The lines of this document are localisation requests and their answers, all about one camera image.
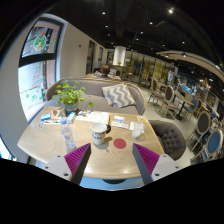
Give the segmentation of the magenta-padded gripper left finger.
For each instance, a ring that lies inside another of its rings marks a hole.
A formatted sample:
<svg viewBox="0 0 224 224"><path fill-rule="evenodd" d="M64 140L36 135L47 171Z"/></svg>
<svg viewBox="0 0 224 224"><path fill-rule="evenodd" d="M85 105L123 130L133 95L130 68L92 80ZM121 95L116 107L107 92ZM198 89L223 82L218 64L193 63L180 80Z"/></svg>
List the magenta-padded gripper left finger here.
<svg viewBox="0 0 224 224"><path fill-rule="evenodd" d="M79 185L90 155L91 144L87 143L66 155L56 155L43 170Z"/></svg>

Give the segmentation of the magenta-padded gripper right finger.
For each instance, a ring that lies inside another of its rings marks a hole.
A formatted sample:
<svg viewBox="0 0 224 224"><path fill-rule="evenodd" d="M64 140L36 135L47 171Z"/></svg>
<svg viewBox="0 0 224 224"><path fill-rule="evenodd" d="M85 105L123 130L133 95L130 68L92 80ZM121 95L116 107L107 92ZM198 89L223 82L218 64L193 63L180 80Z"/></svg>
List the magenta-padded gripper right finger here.
<svg viewBox="0 0 224 224"><path fill-rule="evenodd" d="M132 153L145 185L182 169L169 155L158 155L136 143L133 144Z"/></svg>

